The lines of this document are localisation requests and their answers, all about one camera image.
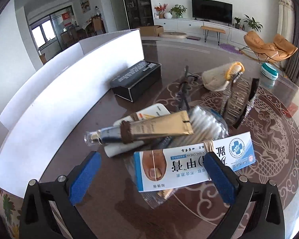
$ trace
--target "red flowers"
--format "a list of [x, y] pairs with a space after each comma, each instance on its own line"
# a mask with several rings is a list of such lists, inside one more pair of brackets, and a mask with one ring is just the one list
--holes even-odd
[[167, 8], [167, 4], [164, 3], [163, 5], [159, 4], [159, 6], [155, 6], [154, 9], [157, 10], [159, 13], [164, 13]]

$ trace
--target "white tv cabinet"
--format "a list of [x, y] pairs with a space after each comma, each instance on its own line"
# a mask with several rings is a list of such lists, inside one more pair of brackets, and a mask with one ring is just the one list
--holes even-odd
[[[154, 24], [163, 26], [165, 31], [185, 32], [189, 36], [199, 36], [202, 38], [202, 40], [204, 39], [204, 30], [201, 29], [201, 26], [222, 28], [226, 31], [226, 34], [220, 35], [220, 41], [222, 43], [228, 43], [240, 48], [246, 46], [246, 43], [244, 41], [244, 36], [247, 34], [247, 32], [221, 23], [176, 18], [176, 19], [155, 19]], [[210, 39], [217, 41], [216, 32], [210, 31], [208, 33], [207, 42]]]

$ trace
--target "teal and white container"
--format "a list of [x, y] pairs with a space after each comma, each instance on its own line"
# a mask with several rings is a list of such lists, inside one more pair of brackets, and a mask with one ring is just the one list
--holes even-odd
[[269, 63], [262, 64], [262, 74], [273, 81], [278, 78], [278, 71]]

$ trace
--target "round cushion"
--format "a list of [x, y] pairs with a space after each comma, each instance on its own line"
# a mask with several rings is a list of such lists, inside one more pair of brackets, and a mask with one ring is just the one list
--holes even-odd
[[183, 32], [176, 32], [176, 31], [165, 31], [159, 34], [160, 37], [164, 38], [187, 38], [187, 34]]

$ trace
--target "cardboard box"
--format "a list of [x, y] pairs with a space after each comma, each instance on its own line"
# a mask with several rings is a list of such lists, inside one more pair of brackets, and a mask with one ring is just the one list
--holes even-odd
[[117, 96], [135, 102], [160, 78], [161, 64], [140, 61], [115, 77], [110, 86]]
[[[215, 140], [214, 147], [222, 163], [233, 171], [256, 161], [250, 132]], [[138, 191], [160, 191], [210, 180], [203, 164], [206, 153], [204, 143], [135, 152]]]
[[163, 26], [143, 26], [139, 27], [142, 37], [158, 37], [161, 32], [164, 32]]

